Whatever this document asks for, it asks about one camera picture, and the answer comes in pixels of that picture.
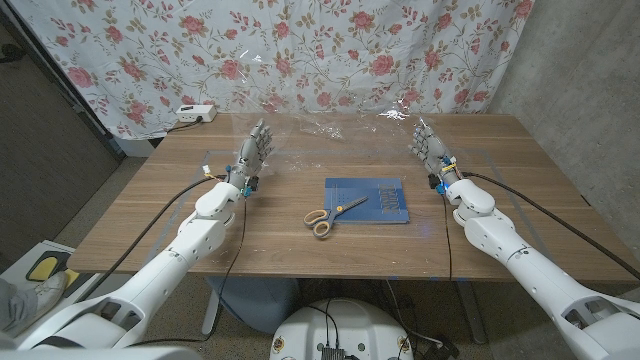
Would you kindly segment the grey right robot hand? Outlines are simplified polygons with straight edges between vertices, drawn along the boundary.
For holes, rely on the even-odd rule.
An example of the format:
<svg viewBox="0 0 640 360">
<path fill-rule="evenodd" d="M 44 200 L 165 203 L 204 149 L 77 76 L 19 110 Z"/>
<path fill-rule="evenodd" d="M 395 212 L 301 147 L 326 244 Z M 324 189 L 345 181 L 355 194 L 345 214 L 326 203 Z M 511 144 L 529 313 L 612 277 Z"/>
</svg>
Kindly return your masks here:
<svg viewBox="0 0 640 360">
<path fill-rule="evenodd" d="M 462 179 L 456 158 L 424 120 L 416 126 L 408 148 L 423 163 L 432 189 L 438 185 L 448 187 Z"/>
</svg>

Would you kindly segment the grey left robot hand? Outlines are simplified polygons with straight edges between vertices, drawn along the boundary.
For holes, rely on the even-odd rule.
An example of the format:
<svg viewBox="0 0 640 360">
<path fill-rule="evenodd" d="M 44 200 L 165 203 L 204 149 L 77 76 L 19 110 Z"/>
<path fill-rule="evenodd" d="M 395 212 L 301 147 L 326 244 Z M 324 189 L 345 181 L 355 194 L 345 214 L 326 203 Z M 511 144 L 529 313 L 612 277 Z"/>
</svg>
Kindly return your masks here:
<svg viewBox="0 0 640 360">
<path fill-rule="evenodd" d="M 252 177 L 256 177 L 272 151 L 271 141 L 271 129 L 260 119 L 242 143 L 236 162 L 231 166 L 228 182 L 243 189 Z"/>
</svg>

